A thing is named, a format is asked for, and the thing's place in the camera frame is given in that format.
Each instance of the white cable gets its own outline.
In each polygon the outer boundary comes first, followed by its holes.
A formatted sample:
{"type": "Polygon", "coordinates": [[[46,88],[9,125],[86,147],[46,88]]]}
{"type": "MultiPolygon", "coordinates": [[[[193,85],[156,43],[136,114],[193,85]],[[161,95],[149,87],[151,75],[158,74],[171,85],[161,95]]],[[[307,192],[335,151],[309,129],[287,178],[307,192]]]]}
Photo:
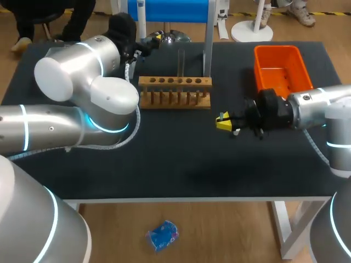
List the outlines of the white cable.
{"type": "Polygon", "coordinates": [[[131,65],[129,63],[126,63],[126,68],[124,69],[124,78],[126,79],[126,81],[129,81],[129,67],[131,65]]]}
{"type": "Polygon", "coordinates": [[[320,151],[316,143],[313,141],[311,135],[309,135],[308,131],[305,129],[303,130],[304,135],[306,136],[307,140],[311,144],[312,148],[315,150],[315,152],[318,154],[318,156],[325,162],[327,165],[329,165],[329,160],[324,156],[324,154],[320,151]]]}
{"type": "MultiPolygon", "coordinates": [[[[130,64],[126,63],[126,68],[124,70],[124,78],[126,79],[126,81],[130,82],[129,81],[129,67],[130,67],[130,64]]],[[[21,159],[21,158],[24,158],[24,157],[28,157],[28,156],[31,156],[31,155],[35,155],[37,153],[41,153],[41,152],[46,152],[46,151],[50,151],[50,150],[55,150],[55,149],[61,149],[61,148],[65,148],[67,151],[71,150],[71,148],[85,148],[85,149],[93,149],[93,150],[114,150],[114,149],[118,149],[124,145],[126,145],[127,143],[129,143],[134,137],[135,135],[137,134],[138,130],[139,130],[139,127],[140,127],[140,123],[141,123],[141,117],[140,117],[140,109],[139,107],[137,107],[135,109],[135,112],[137,114],[137,123],[135,124],[135,128],[133,130],[133,132],[131,133],[131,135],[126,139],[124,140],[123,142],[118,142],[114,145],[110,145],[110,146],[102,146],[102,145],[81,145],[81,146],[69,146],[69,147],[56,147],[56,148],[48,148],[48,149],[42,149],[42,150],[33,150],[33,151],[29,151],[29,152],[24,152],[24,153],[21,153],[19,155],[14,155],[14,156],[10,156],[8,157],[8,159],[10,161],[14,161],[14,160],[17,160],[17,159],[21,159]]]]}

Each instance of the yellow block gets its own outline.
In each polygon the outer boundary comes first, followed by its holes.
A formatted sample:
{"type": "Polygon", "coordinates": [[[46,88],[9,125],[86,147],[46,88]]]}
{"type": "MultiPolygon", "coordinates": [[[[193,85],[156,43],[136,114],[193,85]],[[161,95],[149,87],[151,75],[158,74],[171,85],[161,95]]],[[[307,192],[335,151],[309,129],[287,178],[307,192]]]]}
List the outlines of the yellow block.
{"type": "MultiPolygon", "coordinates": [[[[223,122],[217,122],[217,120],[219,118],[220,117],[216,118],[216,128],[220,129],[220,130],[227,130],[227,131],[231,132],[231,129],[232,129],[231,121],[228,120],[228,121],[223,121],[223,122]]],[[[229,118],[228,111],[225,114],[223,114],[223,118],[229,118]]]]}

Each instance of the wooden floor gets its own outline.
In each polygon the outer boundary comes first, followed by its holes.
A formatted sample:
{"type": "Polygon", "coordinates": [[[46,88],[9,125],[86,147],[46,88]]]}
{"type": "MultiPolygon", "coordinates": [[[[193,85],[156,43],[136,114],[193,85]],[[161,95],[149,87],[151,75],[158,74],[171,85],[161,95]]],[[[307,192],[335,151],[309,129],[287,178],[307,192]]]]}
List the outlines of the wooden floor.
{"type": "MultiPolygon", "coordinates": [[[[68,17],[52,24],[60,32],[68,17]]],[[[244,17],[231,17],[227,29],[244,17]]],[[[274,16],[270,26],[274,41],[323,41],[343,83],[351,83],[351,16],[317,16],[314,28],[305,28],[285,16],[274,16]]],[[[84,38],[104,32],[106,18],[93,16],[84,38]]],[[[149,32],[161,29],[149,24],[149,32]]],[[[203,41],[205,26],[173,24],[173,29],[203,41]]],[[[37,28],[36,39],[42,38],[37,28]]],[[[17,39],[14,20],[0,14],[0,99],[15,70],[17,59],[8,50],[17,39]]],[[[292,214],[297,202],[290,203],[292,214]]],[[[282,262],[266,202],[242,203],[166,203],[166,204],[90,204],[81,210],[93,237],[91,263],[116,262],[282,262]],[[180,237],[169,248],[155,254],[145,234],[164,220],[174,222],[180,237]]],[[[310,263],[305,250],[292,262],[310,263]]]]}

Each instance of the person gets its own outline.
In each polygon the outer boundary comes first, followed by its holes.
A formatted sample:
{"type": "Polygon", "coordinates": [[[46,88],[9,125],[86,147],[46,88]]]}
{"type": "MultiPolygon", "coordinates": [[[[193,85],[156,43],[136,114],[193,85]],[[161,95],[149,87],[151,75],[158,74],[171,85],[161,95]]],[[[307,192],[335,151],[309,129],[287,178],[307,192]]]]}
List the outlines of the person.
{"type": "Polygon", "coordinates": [[[11,51],[22,53],[33,42],[34,24],[30,21],[33,18],[45,17],[66,8],[73,7],[71,18],[62,34],[55,38],[60,41],[80,41],[96,0],[75,0],[73,3],[72,0],[0,0],[0,3],[16,18],[19,38],[11,51]]]}
{"type": "MultiPolygon", "coordinates": [[[[309,14],[306,8],[307,1],[308,0],[293,0],[293,2],[288,7],[287,13],[296,18],[300,24],[306,27],[313,27],[316,23],[316,20],[309,14]]],[[[267,26],[267,22],[271,14],[271,0],[265,0],[259,28],[265,28],[267,26]]]]}

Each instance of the yellow black tape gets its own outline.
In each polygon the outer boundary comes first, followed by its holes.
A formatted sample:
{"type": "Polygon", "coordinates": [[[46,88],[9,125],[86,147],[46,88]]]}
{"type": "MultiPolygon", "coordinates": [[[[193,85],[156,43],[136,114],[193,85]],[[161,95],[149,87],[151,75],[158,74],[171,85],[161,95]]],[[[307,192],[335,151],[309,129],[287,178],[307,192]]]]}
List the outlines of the yellow black tape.
{"type": "MultiPolygon", "coordinates": [[[[9,10],[6,9],[0,9],[0,14],[1,13],[11,13],[9,10]]],[[[65,14],[72,14],[72,9],[66,9],[65,14]]],[[[100,15],[100,16],[111,16],[111,14],[107,14],[104,12],[93,12],[94,15],[100,15]]],[[[351,15],[351,12],[310,12],[310,15],[351,15]]],[[[272,12],[272,15],[288,15],[287,12],[272,12]]],[[[256,13],[245,13],[245,12],[238,12],[238,13],[232,13],[228,14],[228,16],[256,16],[256,13]]]]}
{"type": "MultiPolygon", "coordinates": [[[[310,12],[310,15],[351,15],[351,12],[310,12]]],[[[272,12],[272,15],[288,15],[287,12],[272,12]]],[[[232,13],[228,16],[256,16],[256,13],[232,13]]]]}

